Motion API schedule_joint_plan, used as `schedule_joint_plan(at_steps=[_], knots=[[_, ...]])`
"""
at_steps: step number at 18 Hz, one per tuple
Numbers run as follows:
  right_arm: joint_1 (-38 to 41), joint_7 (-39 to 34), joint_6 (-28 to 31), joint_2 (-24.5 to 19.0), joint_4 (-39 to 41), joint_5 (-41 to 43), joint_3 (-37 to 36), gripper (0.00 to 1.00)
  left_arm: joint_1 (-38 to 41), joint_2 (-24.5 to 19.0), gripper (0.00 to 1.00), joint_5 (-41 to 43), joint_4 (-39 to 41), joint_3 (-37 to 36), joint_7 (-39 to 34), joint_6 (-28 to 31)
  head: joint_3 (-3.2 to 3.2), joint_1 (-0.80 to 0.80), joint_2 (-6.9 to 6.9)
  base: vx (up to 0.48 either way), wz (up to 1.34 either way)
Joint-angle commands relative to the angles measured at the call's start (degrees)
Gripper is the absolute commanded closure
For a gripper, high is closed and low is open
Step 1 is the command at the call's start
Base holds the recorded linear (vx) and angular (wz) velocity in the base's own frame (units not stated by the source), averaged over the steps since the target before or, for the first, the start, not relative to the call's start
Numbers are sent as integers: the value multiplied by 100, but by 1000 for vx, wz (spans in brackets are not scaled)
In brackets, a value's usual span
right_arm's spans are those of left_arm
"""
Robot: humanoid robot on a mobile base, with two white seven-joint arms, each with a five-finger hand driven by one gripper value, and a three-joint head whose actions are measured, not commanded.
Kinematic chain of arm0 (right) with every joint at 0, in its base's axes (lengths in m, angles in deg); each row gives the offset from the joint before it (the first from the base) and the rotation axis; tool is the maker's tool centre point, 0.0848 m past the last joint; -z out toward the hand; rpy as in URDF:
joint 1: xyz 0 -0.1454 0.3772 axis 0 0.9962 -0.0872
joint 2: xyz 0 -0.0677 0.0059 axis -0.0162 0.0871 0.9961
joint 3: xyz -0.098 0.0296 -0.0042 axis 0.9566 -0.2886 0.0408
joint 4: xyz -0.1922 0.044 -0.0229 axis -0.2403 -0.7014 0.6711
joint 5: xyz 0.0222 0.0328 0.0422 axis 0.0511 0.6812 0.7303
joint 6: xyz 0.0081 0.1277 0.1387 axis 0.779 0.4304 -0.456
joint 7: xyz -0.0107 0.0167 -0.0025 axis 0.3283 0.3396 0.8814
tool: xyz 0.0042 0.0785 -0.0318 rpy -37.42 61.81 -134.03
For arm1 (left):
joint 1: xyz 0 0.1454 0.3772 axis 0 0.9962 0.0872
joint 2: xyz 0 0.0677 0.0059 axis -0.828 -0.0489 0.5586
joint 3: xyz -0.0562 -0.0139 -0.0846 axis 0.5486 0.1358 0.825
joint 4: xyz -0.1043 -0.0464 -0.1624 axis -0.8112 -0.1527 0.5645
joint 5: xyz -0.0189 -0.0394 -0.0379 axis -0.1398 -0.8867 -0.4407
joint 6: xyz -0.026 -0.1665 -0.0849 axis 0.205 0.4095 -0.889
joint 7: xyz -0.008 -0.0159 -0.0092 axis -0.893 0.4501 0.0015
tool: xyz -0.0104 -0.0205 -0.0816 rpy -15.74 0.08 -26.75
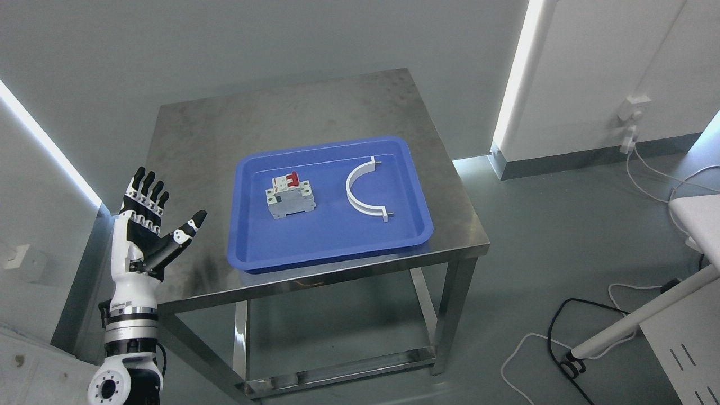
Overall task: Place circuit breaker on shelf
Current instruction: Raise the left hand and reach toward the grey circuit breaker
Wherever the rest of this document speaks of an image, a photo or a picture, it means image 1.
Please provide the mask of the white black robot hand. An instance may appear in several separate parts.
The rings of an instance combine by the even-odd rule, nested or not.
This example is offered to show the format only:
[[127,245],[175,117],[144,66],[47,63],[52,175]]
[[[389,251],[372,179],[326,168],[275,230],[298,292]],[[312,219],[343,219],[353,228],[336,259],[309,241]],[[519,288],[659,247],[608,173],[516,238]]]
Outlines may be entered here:
[[165,267],[177,259],[203,225],[208,213],[199,210],[174,231],[160,235],[169,192],[155,172],[140,166],[124,191],[111,236],[111,279],[115,292],[110,311],[155,308],[155,292],[164,282]]

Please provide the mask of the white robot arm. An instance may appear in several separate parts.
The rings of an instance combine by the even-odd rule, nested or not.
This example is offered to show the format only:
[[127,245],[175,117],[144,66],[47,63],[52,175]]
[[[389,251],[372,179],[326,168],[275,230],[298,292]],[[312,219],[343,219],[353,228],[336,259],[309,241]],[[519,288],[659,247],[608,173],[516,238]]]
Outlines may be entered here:
[[105,359],[88,383],[88,404],[159,404],[165,367],[156,354],[159,316],[149,306],[98,305],[105,329]]

